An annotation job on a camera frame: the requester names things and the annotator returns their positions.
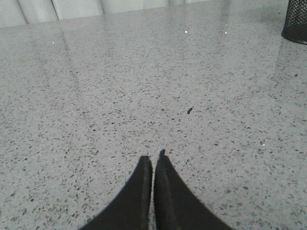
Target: dark speck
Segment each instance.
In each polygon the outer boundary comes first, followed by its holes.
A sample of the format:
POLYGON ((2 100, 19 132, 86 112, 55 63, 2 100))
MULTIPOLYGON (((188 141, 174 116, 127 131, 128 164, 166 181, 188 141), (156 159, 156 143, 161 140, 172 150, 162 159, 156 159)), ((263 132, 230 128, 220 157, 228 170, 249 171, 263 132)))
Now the dark speck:
POLYGON ((193 108, 190 108, 190 109, 188 110, 188 114, 190 114, 190 112, 192 111, 192 109, 193 109, 193 108))

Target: white curtain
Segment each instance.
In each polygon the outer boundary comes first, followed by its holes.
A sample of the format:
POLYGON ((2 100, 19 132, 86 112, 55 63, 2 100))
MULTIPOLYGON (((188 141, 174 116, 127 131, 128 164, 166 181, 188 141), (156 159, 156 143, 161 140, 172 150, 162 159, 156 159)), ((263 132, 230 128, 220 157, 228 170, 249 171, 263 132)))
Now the white curtain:
POLYGON ((0 27, 50 22, 205 0, 0 0, 0 27))

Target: speckled gray surface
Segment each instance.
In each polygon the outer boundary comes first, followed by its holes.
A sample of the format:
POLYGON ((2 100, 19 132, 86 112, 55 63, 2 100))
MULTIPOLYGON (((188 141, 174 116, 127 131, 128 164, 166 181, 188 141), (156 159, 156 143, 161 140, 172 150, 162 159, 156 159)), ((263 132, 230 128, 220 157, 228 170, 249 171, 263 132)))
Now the speckled gray surface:
POLYGON ((286 7, 220 0, 0 29, 0 229, 76 230, 139 156, 155 165, 166 148, 234 229, 306 230, 307 46, 281 37, 286 7))

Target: black mesh pen holder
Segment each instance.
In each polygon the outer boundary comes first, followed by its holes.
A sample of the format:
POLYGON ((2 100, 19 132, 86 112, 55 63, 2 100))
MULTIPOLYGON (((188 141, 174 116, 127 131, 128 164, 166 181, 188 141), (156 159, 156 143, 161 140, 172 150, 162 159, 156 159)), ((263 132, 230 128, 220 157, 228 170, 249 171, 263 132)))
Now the black mesh pen holder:
POLYGON ((307 45, 307 0, 289 0, 282 36, 307 45))

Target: mesh container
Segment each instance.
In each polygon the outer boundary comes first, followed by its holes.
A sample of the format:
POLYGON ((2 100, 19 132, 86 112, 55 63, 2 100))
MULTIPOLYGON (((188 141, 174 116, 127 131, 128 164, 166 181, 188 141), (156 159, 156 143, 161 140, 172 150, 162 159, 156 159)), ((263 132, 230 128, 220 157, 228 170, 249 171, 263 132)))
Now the mesh container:
POLYGON ((307 0, 289 0, 282 36, 307 45, 307 0))

